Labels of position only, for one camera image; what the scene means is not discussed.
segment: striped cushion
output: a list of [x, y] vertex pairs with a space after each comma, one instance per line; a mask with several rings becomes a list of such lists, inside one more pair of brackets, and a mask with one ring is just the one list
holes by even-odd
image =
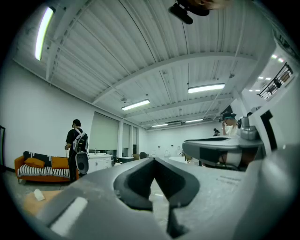
[[28, 165], [22, 165], [18, 169], [18, 177], [22, 176], [56, 176], [63, 178], [70, 178], [68, 169], [52, 169], [51, 167], [30, 167]]

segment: ceiling light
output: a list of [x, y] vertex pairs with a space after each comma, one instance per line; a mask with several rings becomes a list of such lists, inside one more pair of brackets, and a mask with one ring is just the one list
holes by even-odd
[[148, 104], [148, 103], [150, 103], [150, 101], [148, 99], [146, 99], [146, 100], [143, 100], [141, 102], [133, 103], [133, 104], [130, 104], [128, 106], [122, 107], [122, 110], [124, 110], [124, 111], [129, 110], [131, 108], [139, 107], [139, 106], [142, 106], [142, 105], [145, 105], [145, 104]]
[[162, 126], [168, 126], [168, 124], [160, 124], [160, 125], [154, 125], [153, 127], [162, 127]]
[[54, 11], [51, 8], [48, 7], [46, 9], [45, 14], [42, 19], [42, 22], [41, 22], [41, 25], [39, 26], [39, 29], [38, 29], [35, 57], [39, 61], [41, 60], [41, 57], [42, 57], [42, 50], [43, 50], [45, 35], [46, 35], [46, 31], [47, 31], [49, 22], [53, 16], [53, 13], [54, 13]]
[[199, 87], [188, 88], [188, 93], [217, 90], [217, 89], [223, 89], [224, 87], [225, 87], [225, 83], [204, 85], [204, 86], [199, 86]]
[[191, 120], [191, 121], [186, 121], [186, 123], [189, 123], [189, 122], [199, 122], [199, 121], [202, 121], [203, 119], [197, 119], [197, 120]]

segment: sink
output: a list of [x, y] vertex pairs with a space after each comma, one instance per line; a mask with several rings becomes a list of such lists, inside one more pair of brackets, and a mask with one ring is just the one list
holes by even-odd
[[181, 162], [181, 163], [187, 163], [187, 161], [184, 159], [184, 157], [169, 157], [169, 160]]

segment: concrete floor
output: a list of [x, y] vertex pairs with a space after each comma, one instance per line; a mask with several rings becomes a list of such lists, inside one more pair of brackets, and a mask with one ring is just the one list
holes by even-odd
[[[33, 181], [20, 181], [18, 184], [18, 179], [14, 172], [6, 171], [2, 174], [4, 182], [7, 189], [11, 193], [12, 198], [15, 203], [22, 206], [23, 201], [27, 194], [33, 192], [35, 189], [40, 189], [41, 191], [54, 191], [63, 190], [69, 183], [47, 183], [47, 182], [33, 182]], [[149, 200], [153, 203], [153, 214], [154, 218], [157, 220], [159, 226], [165, 231], [168, 220], [168, 209], [169, 202], [163, 195], [157, 182], [154, 180], [151, 185], [151, 195]]]

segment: sofa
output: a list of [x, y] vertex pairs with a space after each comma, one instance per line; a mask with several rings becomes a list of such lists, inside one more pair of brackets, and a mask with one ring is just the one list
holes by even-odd
[[[25, 164], [28, 158], [35, 158], [45, 162], [43, 168], [32, 167]], [[66, 157], [55, 157], [61, 159], [66, 165], [63, 168], [53, 168], [54, 156], [44, 154], [37, 154], [25, 151], [22, 156], [15, 160], [15, 174], [20, 183], [20, 179], [29, 181], [42, 181], [42, 182], [68, 182], [70, 181], [68, 159]], [[76, 169], [76, 179], [79, 179], [78, 170]]]

